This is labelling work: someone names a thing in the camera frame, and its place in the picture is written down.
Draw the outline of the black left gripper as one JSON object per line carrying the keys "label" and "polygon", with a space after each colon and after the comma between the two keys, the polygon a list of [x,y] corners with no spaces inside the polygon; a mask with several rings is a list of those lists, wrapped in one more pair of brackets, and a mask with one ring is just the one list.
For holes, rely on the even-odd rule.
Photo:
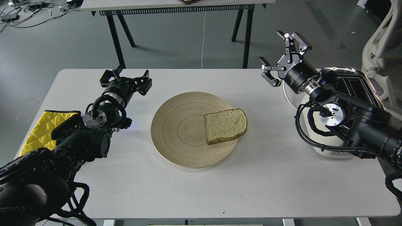
{"label": "black left gripper", "polygon": [[145,96],[152,87],[152,79],[149,70],[145,70],[143,76],[136,78],[120,77],[123,65],[115,70],[105,70],[100,78],[101,87],[105,88],[102,95],[112,96],[121,106],[127,106],[133,94],[138,92]]}

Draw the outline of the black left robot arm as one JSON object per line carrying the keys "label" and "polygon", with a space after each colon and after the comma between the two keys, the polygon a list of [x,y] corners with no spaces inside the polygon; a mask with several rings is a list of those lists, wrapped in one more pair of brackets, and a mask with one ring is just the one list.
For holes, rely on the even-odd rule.
{"label": "black left robot arm", "polygon": [[54,214],[96,225],[83,211],[89,186],[75,182],[76,173],[84,163],[107,157],[112,133],[132,124],[125,109],[133,94],[146,95],[152,87],[149,70],[137,78],[121,77],[121,71],[122,66],[105,70],[102,95],[83,116],[78,112],[51,131],[54,148],[37,148],[1,168],[2,226],[34,226],[42,220],[62,223],[52,218]]}

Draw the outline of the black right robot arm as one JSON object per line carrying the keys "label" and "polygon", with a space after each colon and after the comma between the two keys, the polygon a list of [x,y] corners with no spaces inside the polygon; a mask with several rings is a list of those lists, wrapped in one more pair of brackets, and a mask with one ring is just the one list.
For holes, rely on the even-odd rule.
{"label": "black right robot arm", "polygon": [[385,185],[401,199],[401,191],[393,184],[401,179],[401,129],[391,124],[392,115],[366,76],[353,67],[318,71],[303,57],[312,46],[301,34],[280,30],[277,34],[285,42],[285,53],[276,66],[259,58],[262,77],[273,87],[286,83],[295,94],[309,97],[295,115],[301,139],[321,151],[385,160],[396,171],[386,176]]}

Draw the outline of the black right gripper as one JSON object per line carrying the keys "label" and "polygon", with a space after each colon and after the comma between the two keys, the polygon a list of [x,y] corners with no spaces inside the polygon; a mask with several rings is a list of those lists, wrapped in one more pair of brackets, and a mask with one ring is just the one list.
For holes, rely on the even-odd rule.
{"label": "black right gripper", "polygon": [[[279,66],[271,66],[264,58],[259,57],[262,63],[262,77],[273,87],[281,85],[281,79],[294,93],[304,92],[302,86],[310,78],[319,75],[319,72],[303,59],[303,54],[312,49],[312,45],[299,33],[284,33],[277,31],[277,35],[285,41],[285,54],[278,61]],[[279,78],[272,76],[271,71],[278,71]]]}

